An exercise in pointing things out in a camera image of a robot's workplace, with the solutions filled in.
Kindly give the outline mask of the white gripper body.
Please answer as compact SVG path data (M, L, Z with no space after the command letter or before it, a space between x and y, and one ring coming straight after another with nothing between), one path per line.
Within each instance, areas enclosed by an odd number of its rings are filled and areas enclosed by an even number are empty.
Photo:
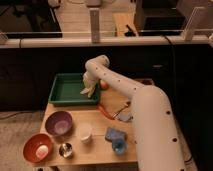
M99 79L91 75L88 71L83 74L83 83L86 88L93 88L98 83Z

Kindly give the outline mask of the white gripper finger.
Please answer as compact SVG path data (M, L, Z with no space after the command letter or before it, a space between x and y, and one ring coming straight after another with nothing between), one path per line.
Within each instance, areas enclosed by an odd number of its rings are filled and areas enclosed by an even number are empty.
M89 93L88 93L88 98L91 98L91 97L93 96L93 94L94 94L94 92L95 92L95 89L96 89L96 88L93 88L93 89L91 89L91 90L89 91Z
M81 92L80 92L80 94L87 94L87 93L89 93L90 92L90 88L84 88Z

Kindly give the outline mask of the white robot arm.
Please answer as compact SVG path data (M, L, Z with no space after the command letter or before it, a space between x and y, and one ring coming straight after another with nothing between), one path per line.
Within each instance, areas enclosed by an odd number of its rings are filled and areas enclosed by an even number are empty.
M106 55L89 59L83 74L85 93L99 80L131 101L139 171L186 171L171 104L157 86L144 85L109 69Z

